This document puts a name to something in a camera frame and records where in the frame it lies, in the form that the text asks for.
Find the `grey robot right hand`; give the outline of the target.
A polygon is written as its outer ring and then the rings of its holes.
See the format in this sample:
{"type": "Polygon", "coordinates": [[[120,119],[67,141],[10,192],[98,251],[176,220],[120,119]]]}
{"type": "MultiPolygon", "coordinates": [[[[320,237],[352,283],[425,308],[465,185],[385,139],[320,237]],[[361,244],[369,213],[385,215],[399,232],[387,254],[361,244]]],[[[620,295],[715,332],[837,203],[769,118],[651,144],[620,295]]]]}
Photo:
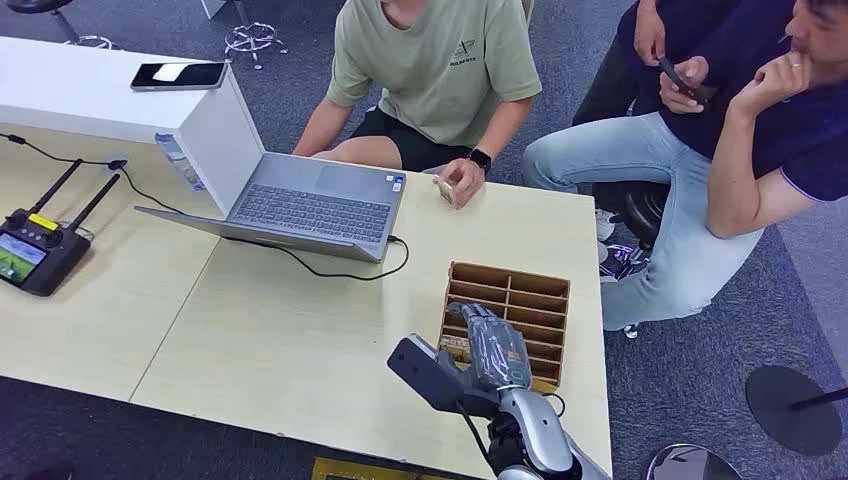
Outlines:
{"type": "Polygon", "coordinates": [[[532,374],[523,335],[509,322],[479,303],[452,302],[451,314],[466,322],[472,383],[485,391],[529,390],[532,374]]]}

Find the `person's right hand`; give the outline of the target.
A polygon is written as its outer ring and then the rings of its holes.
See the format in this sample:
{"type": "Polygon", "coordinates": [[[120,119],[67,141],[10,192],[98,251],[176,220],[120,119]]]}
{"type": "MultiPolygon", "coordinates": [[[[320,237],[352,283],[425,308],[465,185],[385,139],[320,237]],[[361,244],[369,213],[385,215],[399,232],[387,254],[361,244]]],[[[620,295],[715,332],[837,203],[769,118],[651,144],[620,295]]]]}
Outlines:
{"type": "Polygon", "coordinates": [[[714,94],[713,88],[704,85],[709,73],[707,60],[703,56],[694,56],[673,64],[664,57],[659,60],[659,65],[662,103],[678,114],[702,112],[714,94]]]}

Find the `person's left hand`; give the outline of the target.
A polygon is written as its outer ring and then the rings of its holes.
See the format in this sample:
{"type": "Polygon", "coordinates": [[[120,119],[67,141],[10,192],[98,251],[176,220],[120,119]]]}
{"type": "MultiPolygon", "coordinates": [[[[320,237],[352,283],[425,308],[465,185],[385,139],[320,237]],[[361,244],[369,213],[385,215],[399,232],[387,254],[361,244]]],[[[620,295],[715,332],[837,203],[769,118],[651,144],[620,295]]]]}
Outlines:
{"type": "Polygon", "coordinates": [[[731,100],[729,110],[754,118],[766,109],[808,89],[812,63],[808,55],[790,51],[760,67],[731,100]]]}
{"type": "Polygon", "coordinates": [[[436,185],[451,184],[450,203],[457,210],[467,205],[484,182],[484,169],[468,158],[449,162],[433,178],[436,185]]]}

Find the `person's hand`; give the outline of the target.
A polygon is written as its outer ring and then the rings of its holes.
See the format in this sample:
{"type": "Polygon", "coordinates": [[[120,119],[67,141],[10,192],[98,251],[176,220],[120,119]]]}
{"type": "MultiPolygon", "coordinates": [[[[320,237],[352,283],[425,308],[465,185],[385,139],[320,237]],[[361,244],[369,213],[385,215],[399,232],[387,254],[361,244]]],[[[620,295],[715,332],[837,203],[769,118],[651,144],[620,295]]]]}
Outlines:
{"type": "Polygon", "coordinates": [[[643,63],[658,66],[665,57],[665,25],[657,11],[655,0],[637,3],[633,46],[643,63]]]}

